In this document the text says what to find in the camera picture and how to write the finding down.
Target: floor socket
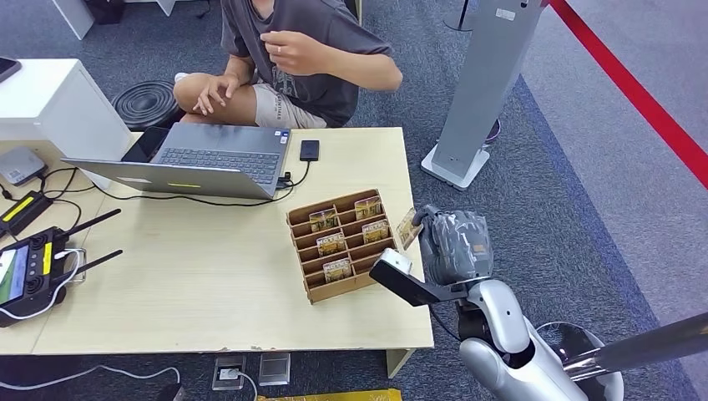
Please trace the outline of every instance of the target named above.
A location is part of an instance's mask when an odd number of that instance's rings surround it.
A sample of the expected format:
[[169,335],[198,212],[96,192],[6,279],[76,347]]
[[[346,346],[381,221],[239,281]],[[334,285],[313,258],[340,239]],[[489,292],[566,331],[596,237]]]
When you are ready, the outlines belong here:
[[236,374],[243,372],[245,357],[216,357],[214,365],[214,380],[211,382],[213,390],[241,390],[244,378]]
[[281,386],[290,383],[290,354],[262,353],[258,384],[261,386]]

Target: light wood tabletop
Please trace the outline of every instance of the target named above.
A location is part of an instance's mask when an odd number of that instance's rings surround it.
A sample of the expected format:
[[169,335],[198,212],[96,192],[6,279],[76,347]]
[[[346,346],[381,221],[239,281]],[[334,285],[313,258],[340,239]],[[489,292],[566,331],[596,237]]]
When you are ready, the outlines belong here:
[[[99,213],[123,212],[91,228],[83,245],[89,260],[124,254],[42,317],[31,353],[386,349],[392,376],[414,349],[432,347],[427,309],[377,284],[311,305],[286,224],[297,207],[377,188],[395,226],[412,207],[402,130],[293,130],[284,168],[293,180],[306,167],[302,140],[320,141],[320,160],[290,196],[265,206],[106,197]],[[139,193],[120,184],[109,192]],[[422,279],[417,241],[404,253]]]
[[[39,156],[45,163],[48,164],[46,172],[71,167],[59,161],[61,154],[49,141],[0,141],[0,155],[10,149],[24,145],[29,147],[36,155]],[[51,175],[47,179],[45,187],[46,191],[61,190],[68,183],[71,171],[61,171]],[[5,180],[2,181],[5,188],[13,195],[14,199],[20,199],[25,196],[30,190],[39,190],[39,180],[29,181],[26,185],[15,187],[9,185]],[[83,174],[77,173],[72,185],[69,189],[77,190],[87,188],[92,185]],[[48,193],[49,196],[56,196],[58,193]],[[101,202],[104,200],[104,195],[100,192],[84,192],[84,193],[68,193],[62,196],[62,199],[72,201],[81,206],[82,214],[80,222],[90,220],[99,212]],[[15,204],[14,201],[6,200],[0,197],[0,211],[6,211]],[[57,226],[67,230],[76,221],[78,211],[70,204],[55,202],[51,205],[37,220],[33,221],[23,232],[18,236],[24,238],[36,232],[45,230],[51,226]],[[83,241],[88,234],[87,231],[82,231],[72,236],[69,242],[70,246],[82,246]],[[13,238],[5,235],[0,239],[0,248],[8,246],[14,242]],[[40,316],[33,317],[23,322],[18,322],[11,327],[0,328],[0,353],[32,353],[35,343],[39,337],[39,333],[44,327],[49,317],[49,312]]]

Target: person's knee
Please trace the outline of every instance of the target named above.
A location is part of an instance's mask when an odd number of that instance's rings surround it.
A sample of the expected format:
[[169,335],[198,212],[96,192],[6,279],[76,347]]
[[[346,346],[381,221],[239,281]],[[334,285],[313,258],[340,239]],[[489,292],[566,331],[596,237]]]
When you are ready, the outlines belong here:
[[206,85],[206,74],[189,74],[174,83],[172,94],[177,105],[187,113],[194,113],[195,104]]

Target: person's leg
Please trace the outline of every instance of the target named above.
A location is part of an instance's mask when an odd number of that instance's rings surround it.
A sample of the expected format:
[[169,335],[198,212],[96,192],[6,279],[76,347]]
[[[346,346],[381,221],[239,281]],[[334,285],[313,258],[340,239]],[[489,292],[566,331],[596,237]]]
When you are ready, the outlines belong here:
[[326,122],[295,106],[290,98],[277,92],[269,84],[253,85],[255,91],[255,123],[270,128],[325,128]]
[[189,74],[174,84],[174,99],[187,113],[182,121],[255,125],[255,92],[250,85],[238,88],[231,99],[226,98],[225,89],[220,89],[219,95],[226,102],[226,106],[222,107],[219,102],[210,98],[214,113],[203,115],[200,111],[193,110],[208,78],[208,74]]

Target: laptop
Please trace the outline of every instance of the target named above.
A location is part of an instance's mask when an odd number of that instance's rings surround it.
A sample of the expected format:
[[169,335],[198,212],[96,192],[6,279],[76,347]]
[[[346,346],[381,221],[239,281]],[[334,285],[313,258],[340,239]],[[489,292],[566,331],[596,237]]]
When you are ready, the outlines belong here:
[[146,192],[273,199],[288,129],[176,123],[145,162],[62,161]]

